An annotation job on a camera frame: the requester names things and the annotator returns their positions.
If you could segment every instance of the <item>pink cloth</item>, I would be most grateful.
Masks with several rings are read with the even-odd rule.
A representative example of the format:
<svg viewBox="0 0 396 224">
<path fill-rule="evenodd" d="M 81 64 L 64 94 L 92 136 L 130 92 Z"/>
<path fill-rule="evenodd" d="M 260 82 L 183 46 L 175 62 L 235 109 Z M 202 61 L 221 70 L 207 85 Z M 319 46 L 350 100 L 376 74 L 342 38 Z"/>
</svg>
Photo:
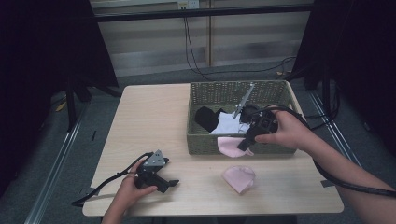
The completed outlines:
<svg viewBox="0 0 396 224">
<path fill-rule="evenodd" d="M 239 143 L 242 142 L 244 138 L 238 137 L 218 137 L 218 147 L 219 151 L 229 157 L 237 158 L 245 155 L 253 156 L 254 153 L 248 148 L 246 151 L 242 151 L 238 148 Z"/>
<path fill-rule="evenodd" d="M 256 175 L 253 170 L 247 166 L 233 166 L 228 168 L 223 174 L 227 183 L 233 187 L 239 194 L 253 186 Z"/>
</svg>

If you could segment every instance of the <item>wooden tabletop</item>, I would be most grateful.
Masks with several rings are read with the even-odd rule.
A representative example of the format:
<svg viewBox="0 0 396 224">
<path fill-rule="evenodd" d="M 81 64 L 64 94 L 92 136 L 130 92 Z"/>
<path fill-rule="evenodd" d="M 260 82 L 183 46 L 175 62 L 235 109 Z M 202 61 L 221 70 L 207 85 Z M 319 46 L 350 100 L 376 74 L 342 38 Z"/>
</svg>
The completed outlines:
<svg viewBox="0 0 396 224">
<path fill-rule="evenodd" d="M 145 152 L 160 149 L 170 162 L 158 175 L 179 179 L 165 193 L 154 192 L 128 215 L 235 216 L 339 213 L 344 205 L 335 187 L 323 188 L 324 178 L 312 159 L 293 155 L 255 155 L 231 159 L 223 155 L 191 156 L 187 148 L 190 84 L 142 85 L 125 88 L 91 186 L 124 170 Z M 256 174 L 254 185 L 238 194 L 221 177 L 229 167 L 245 165 Z M 101 217 L 122 178 L 107 184 L 99 196 L 85 202 L 83 213 Z"/>
</svg>

